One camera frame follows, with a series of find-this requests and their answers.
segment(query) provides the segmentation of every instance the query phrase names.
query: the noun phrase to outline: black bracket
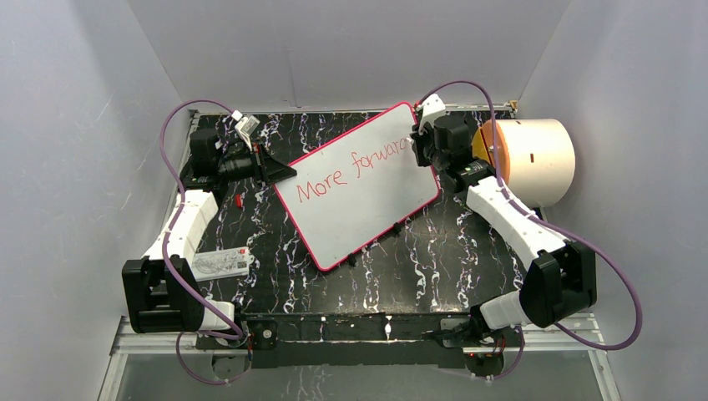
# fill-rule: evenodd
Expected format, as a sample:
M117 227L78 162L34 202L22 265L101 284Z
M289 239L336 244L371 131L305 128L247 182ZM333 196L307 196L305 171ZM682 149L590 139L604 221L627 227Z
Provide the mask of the black bracket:
M357 257L353 253L350 253L349 256L346 257L346 262L349 263L349 266L354 267L357 265Z
M587 246L569 242L543 252L531 262L518 295L526 316L538 327L548 327L597 302L595 254Z
M393 223L393 227L391 227L391 232L393 232L394 236L400 236L403 232L403 227L404 225L400 221Z
M256 141L253 144L253 149L256 156L256 164L260 168L260 175L255 175L257 180L270 185L297 175L295 169L276 160L262 141Z
M190 264L178 256L172 265L197 292ZM135 332L195 332L204 320L204 306L174 279L163 260L148 257L125 262L122 270L130 325Z
M251 319L248 328L252 336L253 349L273 349L277 346L278 322L275 319L266 317Z

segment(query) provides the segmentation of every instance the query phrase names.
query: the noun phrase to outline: gray wall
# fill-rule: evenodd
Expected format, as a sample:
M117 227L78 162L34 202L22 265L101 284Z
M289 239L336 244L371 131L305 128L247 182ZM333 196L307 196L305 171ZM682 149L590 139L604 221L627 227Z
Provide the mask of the gray wall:
M708 4L573 1L521 98L559 119L578 169L551 221L596 241L638 287L645 329L610 362L624 399L705 399L708 348ZM633 310L599 266L597 316L624 339Z
M183 99L387 108L451 79L518 99L569 0L129 0ZM468 88L449 103L482 103Z
M156 140L180 97L123 0L3 2L0 93L0 398L96 399L120 269L173 188Z

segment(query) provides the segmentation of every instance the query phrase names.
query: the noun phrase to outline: glass panel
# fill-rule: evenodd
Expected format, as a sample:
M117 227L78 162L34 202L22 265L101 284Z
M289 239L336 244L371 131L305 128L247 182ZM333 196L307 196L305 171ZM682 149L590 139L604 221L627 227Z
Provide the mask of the glass panel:
M199 373L235 375L243 358L217 359L185 355ZM454 371L466 375L467 371ZM549 399L601 400L586 351L527 352L516 371L496 383L445 373L433 366L304 366L256 369L227 386L210 386L190 378L174 355L130 355L119 400L234 399L390 400Z

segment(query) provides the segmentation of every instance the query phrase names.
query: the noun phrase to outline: black marble surface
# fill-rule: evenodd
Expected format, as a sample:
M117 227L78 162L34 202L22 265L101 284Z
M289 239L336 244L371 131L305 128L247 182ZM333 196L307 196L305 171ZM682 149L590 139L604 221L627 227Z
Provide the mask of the black marble surface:
M372 113L262 114L256 131L274 157L290 163L334 139ZM481 124L489 112L472 112ZM497 118L509 118L500 112ZM205 115L200 128L233 138L232 120ZM240 194L243 208L235 206ZM215 300L236 301L245 312L460 312L520 286L517 258L479 215L444 192L357 255L357 265L317 270L275 191L252 180L232 184L199 252L250 246L248 277L200 283Z

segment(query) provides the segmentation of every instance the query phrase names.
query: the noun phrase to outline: black clamp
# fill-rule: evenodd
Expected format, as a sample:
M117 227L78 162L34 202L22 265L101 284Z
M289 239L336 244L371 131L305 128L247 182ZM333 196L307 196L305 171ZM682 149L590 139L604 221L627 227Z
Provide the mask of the black clamp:
M198 292L187 260L178 256L170 260L179 275ZM127 261L122 276L130 325L135 332L195 332L200 329L204 306L184 290L164 261L151 261L148 257Z
M567 243L531 261L518 295L531 323L545 328L597 302L595 253Z
M441 347L446 347L447 345L443 343L443 341L445 340L453 341L458 344L480 344L485 337L497 337L499 333L495 333L490 330L489 326L487 326L487 323L484 321L482 313L479 311L480 306L481 304L472 307L469 319L467 321L460 322L457 326L453 328L441 328L439 330L431 330L428 332L424 332L422 334L422 339L433 340Z
M357 265L357 257L353 253L350 253L346 257L346 262L349 263L349 266L354 267Z
M400 236L403 232L403 227L404 225L400 221L393 223L393 227L391 227L391 232L393 232L393 235L395 236Z

